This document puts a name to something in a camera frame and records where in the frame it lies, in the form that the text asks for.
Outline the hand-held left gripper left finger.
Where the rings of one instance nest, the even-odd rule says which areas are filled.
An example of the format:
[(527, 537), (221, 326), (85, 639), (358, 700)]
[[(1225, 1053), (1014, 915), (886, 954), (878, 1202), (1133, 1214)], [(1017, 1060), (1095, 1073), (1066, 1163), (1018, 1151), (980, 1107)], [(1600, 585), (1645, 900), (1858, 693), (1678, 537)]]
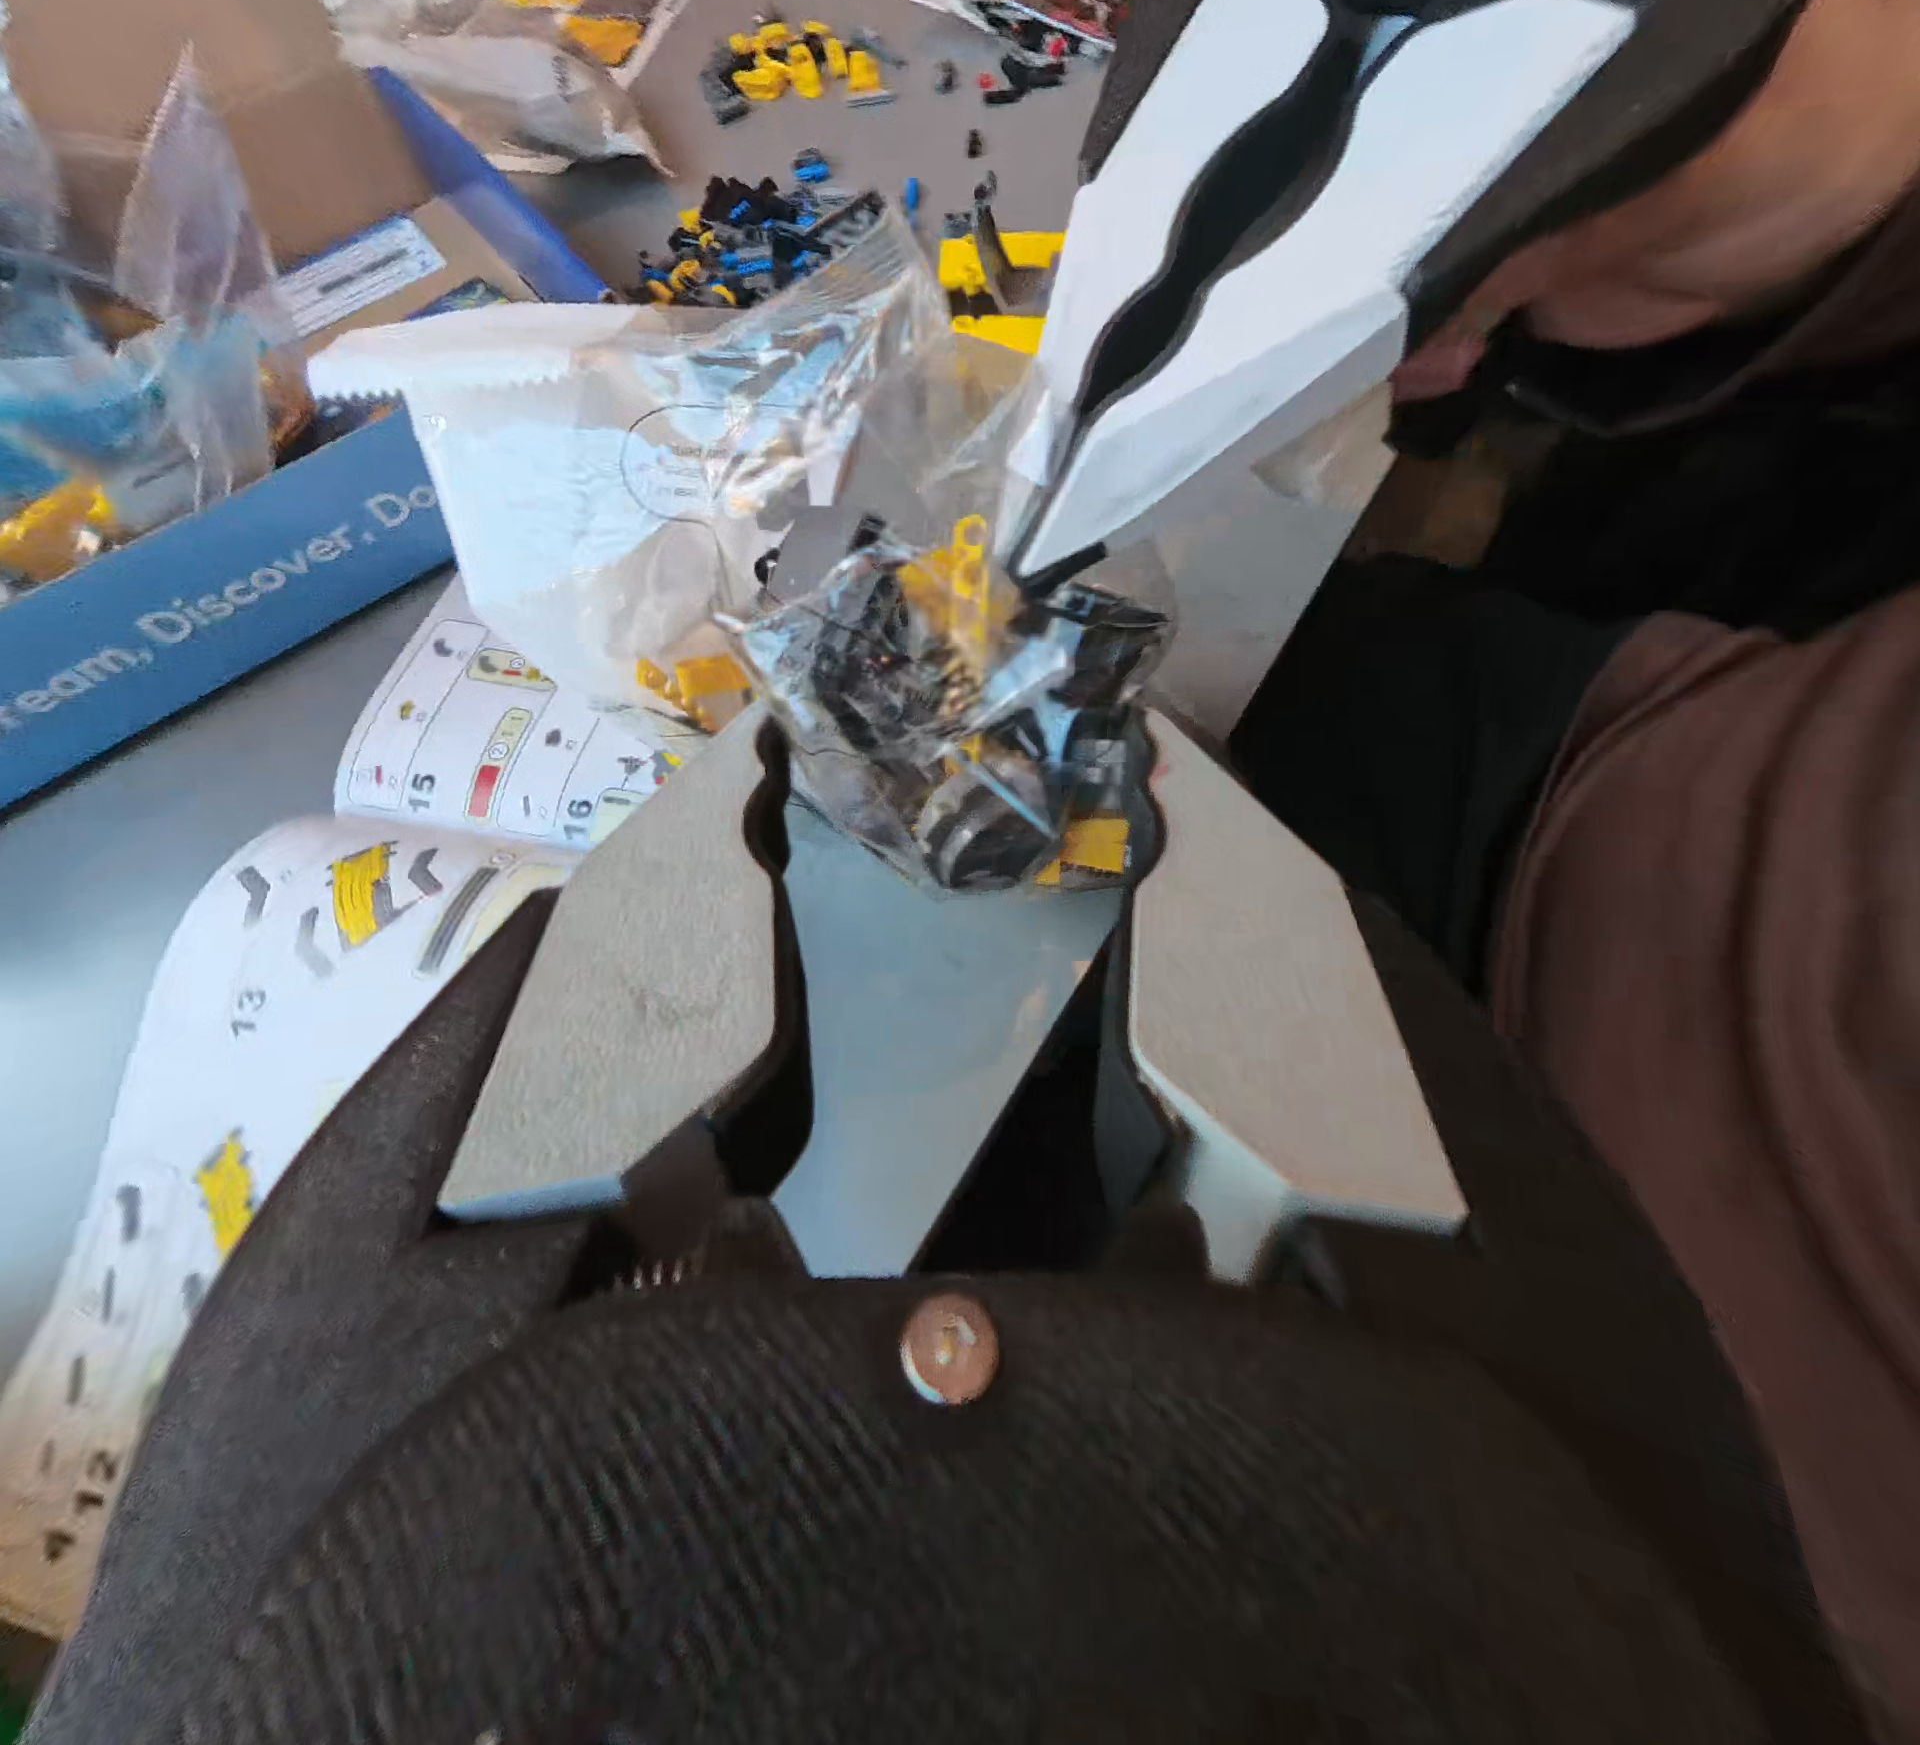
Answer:
[(789, 767), (745, 711), (571, 869), (440, 1183), (456, 1220), (612, 1204), (702, 1139), (766, 1199), (813, 1132)]

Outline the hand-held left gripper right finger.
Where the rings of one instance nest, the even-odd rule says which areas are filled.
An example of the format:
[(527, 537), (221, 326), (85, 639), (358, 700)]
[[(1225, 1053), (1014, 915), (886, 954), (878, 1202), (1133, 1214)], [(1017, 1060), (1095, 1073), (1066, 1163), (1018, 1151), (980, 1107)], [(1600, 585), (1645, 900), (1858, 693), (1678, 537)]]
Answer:
[(1164, 711), (1130, 730), (1124, 782), (1092, 1107), (1109, 1204), (1170, 1214), (1231, 1285), (1270, 1277), (1310, 1223), (1464, 1236), (1345, 883)]

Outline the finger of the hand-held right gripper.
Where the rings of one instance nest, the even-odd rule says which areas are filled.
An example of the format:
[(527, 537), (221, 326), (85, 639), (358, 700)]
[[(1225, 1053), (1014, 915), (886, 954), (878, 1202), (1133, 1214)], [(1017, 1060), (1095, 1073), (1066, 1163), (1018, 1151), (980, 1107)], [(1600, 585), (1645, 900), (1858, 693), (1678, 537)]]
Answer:
[(1086, 162), (1051, 281), (1022, 482), (1188, 482), (1342, 413), (1342, 9), (1197, 0)]
[[(1627, 40), (1607, 0), (1491, 0), (1446, 20), (1342, 5), (1342, 408), (1403, 353), (1417, 261)], [(1045, 482), (1017, 578), (1080, 561), (1184, 482)]]

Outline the yellow black brick vehicle model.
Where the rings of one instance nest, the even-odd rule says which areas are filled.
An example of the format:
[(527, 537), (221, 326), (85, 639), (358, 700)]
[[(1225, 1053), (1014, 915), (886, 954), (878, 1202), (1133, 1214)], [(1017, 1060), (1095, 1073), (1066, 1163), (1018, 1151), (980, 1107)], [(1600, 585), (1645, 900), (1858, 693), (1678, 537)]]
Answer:
[(947, 213), (933, 253), (947, 326), (956, 336), (1034, 360), (1045, 336), (1062, 230), (1004, 230), (997, 173), (974, 183), (970, 206)]

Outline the clear bag of wheel parts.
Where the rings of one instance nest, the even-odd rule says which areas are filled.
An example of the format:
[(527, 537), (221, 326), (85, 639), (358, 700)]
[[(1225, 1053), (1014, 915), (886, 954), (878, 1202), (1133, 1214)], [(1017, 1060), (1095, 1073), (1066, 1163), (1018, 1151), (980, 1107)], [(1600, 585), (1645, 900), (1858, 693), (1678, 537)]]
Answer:
[(1130, 876), (1170, 617), (1014, 573), (1051, 401), (916, 278), (496, 304), (347, 332), (310, 381), (406, 413), (481, 621), (591, 704), (759, 704), (803, 801), (942, 893)]

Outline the grey desk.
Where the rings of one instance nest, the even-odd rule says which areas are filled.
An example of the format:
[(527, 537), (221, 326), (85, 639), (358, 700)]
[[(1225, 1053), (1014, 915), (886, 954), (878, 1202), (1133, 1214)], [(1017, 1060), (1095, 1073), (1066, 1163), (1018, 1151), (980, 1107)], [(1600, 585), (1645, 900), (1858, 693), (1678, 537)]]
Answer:
[[(930, 50), (927, 10), (857, 0), (886, 37)], [(1364, 502), (1308, 510), (1269, 464), (1228, 462), (1130, 532), (1155, 543), (1178, 638), (1161, 697), (1231, 726)], [(251, 840), (323, 822), (347, 728), (436, 605), (445, 574), (363, 609), (207, 693), (1, 815), (1, 1373), (57, 1299), (98, 1175), (120, 1070), (187, 905)], [(789, 896), (803, 942), (816, 1122), (776, 1202), (806, 1262), (909, 1262), (1103, 942), (1109, 893), (937, 898), (792, 811)]]

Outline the person's right hand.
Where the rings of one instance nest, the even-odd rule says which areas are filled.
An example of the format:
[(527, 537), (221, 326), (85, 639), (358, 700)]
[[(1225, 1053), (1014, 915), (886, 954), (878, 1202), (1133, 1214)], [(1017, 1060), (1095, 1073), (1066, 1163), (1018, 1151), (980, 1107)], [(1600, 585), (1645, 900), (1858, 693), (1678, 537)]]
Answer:
[(1916, 0), (1807, 0), (1769, 75), (1686, 165), (1495, 268), (1392, 373), (1451, 394), (1495, 332), (1630, 352), (1787, 304), (1916, 177)]

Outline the building instruction booklet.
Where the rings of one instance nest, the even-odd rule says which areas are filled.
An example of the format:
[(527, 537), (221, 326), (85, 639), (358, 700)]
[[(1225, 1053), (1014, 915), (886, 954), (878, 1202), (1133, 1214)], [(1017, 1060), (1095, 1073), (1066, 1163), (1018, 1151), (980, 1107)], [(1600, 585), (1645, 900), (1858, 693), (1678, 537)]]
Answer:
[(692, 628), (600, 704), (479, 621), (457, 580), (353, 720), (319, 815), (183, 905), (140, 1003), (61, 1270), (1, 1383), (1, 1621), (75, 1624), (164, 1373), (326, 1112), (532, 896), (751, 700)]

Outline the cluster of yellow bricks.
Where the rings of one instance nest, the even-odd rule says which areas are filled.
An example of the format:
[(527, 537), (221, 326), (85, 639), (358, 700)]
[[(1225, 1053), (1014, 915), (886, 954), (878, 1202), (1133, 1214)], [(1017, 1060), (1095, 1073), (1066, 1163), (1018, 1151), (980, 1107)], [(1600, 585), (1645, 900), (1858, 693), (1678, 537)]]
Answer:
[(838, 32), (782, 17), (728, 32), (702, 63), (702, 105), (732, 126), (777, 102), (838, 102), (850, 109), (898, 102), (909, 63), (878, 32)]

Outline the pile of small bricks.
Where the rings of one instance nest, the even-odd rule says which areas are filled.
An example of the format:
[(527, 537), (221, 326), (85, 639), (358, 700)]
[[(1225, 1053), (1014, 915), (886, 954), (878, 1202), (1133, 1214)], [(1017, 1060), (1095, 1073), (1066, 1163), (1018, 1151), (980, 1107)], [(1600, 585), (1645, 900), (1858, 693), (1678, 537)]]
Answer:
[(630, 306), (748, 311), (838, 262), (898, 213), (878, 187), (838, 177), (838, 162), (800, 146), (784, 176), (714, 173), (673, 214), (660, 248), (633, 255), (612, 298)]

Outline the blue cardboard box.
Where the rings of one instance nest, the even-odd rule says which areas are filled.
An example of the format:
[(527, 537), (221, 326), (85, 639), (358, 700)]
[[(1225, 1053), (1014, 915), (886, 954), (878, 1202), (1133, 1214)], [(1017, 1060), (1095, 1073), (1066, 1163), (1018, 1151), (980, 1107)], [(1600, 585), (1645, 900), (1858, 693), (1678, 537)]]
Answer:
[[(600, 304), (600, 274), (414, 88), (371, 74), (422, 200), (283, 281), (309, 381), (351, 329), (497, 301)], [(1, 609), (1, 806), (449, 561), (404, 413), (323, 413), (293, 462)]]

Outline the sticker sheet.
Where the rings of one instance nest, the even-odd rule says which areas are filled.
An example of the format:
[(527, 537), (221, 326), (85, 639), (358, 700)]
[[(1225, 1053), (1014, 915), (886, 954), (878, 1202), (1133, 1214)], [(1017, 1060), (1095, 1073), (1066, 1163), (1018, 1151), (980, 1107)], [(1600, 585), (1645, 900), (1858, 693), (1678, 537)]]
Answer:
[(493, 170), (564, 173), (657, 146), (637, 83), (691, 0), (319, 0), (340, 50), (423, 98)]

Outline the clear plastic bag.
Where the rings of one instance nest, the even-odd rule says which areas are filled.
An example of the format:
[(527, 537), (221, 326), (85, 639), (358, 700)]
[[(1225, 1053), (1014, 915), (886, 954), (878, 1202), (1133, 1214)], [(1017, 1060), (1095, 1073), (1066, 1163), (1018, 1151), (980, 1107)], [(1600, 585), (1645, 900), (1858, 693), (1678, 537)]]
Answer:
[(256, 483), (313, 424), (266, 236), (191, 44), (105, 255), (1, 75), (1, 604)]

